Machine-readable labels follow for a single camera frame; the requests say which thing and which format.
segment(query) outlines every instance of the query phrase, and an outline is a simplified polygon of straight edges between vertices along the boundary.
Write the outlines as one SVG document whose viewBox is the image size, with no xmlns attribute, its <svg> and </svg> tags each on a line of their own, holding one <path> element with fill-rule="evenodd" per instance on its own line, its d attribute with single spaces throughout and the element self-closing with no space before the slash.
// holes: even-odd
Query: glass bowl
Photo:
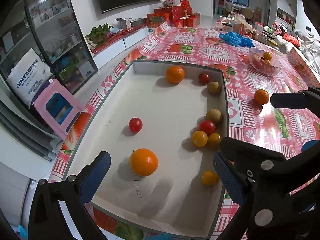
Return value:
<svg viewBox="0 0 320 240">
<path fill-rule="evenodd" d="M 277 75 L 281 68 L 282 64 L 280 63 L 281 58 L 273 53 L 270 52 L 272 59 L 270 60 L 270 65 L 265 63 L 261 58 L 263 57 L 263 53 L 266 51 L 263 49 L 257 49 L 255 47 L 250 48 L 249 50 L 249 61 L 251 65 L 262 74 L 265 74 L 267 76 L 275 76 Z"/>
</svg>

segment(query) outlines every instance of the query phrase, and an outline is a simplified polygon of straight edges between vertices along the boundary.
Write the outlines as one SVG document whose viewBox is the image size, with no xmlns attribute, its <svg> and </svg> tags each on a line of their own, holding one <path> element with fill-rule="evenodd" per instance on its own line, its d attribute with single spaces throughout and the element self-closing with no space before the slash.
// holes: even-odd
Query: red cherry tomato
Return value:
<svg viewBox="0 0 320 240">
<path fill-rule="evenodd" d="M 129 130 L 133 133 L 137 133 L 142 128 L 142 121 L 141 119 L 134 117 L 129 122 Z"/>
<path fill-rule="evenodd" d="M 207 136 L 209 137 L 210 135 L 212 135 L 215 132 L 216 126 L 212 121 L 204 120 L 199 124 L 199 129 L 201 131 L 205 132 L 207 134 Z"/>
<path fill-rule="evenodd" d="M 206 85 L 210 82 L 210 78 L 206 73 L 202 73 L 199 75 L 199 82 L 203 85 Z"/>
</svg>

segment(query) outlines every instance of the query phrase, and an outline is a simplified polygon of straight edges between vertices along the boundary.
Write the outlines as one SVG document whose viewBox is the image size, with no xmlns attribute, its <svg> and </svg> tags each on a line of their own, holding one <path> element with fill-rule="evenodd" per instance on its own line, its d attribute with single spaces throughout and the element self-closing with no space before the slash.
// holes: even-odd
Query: screw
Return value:
<svg viewBox="0 0 320 240">
<path fill-rule="evenodd" d="M 70 182 L 73 182 L 73 181 L 76 180 L 76 178 L 77 178 L 76 175 L 70 175 L 70 176 L 67 178 L 67 180 L 70 181 Z"/>
<path fill-rule="evenodd" d="M 261 168 L 265 171 L 271 170 L 273 168 L 273 162 L 271 160 L 265 160 L 261 163 Z"/>
<path fill-rule="evenodd" d="M 264 227 L 271 222 L 273 213 L 270 209 L 260 210 L 254 217 L 254 222 L 257 226 Z"/>
<path fill-rule="evenodd" d="M 253 173 L 252 173 L 252 171 L 247 170 L 247 175 L 248 175 L 250 178 L 252 178 L 252 177 L 253 177 Z"/>
<path fill-rule="evenodd" d="M 47 181 L 46 179 L 41 179 L 41 180 L 39 180 L 38 184 L 43 185 L 46 181 Z"/>
</svg>

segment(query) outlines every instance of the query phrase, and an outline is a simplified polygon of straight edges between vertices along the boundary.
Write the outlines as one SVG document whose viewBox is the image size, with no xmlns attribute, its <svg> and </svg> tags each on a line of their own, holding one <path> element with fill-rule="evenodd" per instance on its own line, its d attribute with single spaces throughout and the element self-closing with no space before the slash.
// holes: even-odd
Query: glass cabinet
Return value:
<svg viewBox="0 0 320 240">
<path fill-rule="evenodd" d="M 10 15 L 0 28 L 5 79 L 31 47 L 72 94 L 98 71 L 70 0 L 20 0 Z"/>
<path fill-rule="evenodd" d="M 0 28 L 0 72 L 4 80 L 31 48 L 43 58 L 25 14 L 24 0 L 19 0 Z"/>
</svg>

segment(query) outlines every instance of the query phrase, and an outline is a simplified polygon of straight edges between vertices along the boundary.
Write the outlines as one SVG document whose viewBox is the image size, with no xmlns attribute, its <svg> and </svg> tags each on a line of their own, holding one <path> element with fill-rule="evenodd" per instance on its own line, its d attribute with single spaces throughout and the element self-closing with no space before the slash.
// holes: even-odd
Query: pink stool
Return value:
<svg viewBox="0 0 320 240">
<path fill-rule="evenodd" d="M 55 133 L 65 140 L 84 107 L 56 79 L 49 82 L 34 99 L 33 106 Z"/>
</svg>

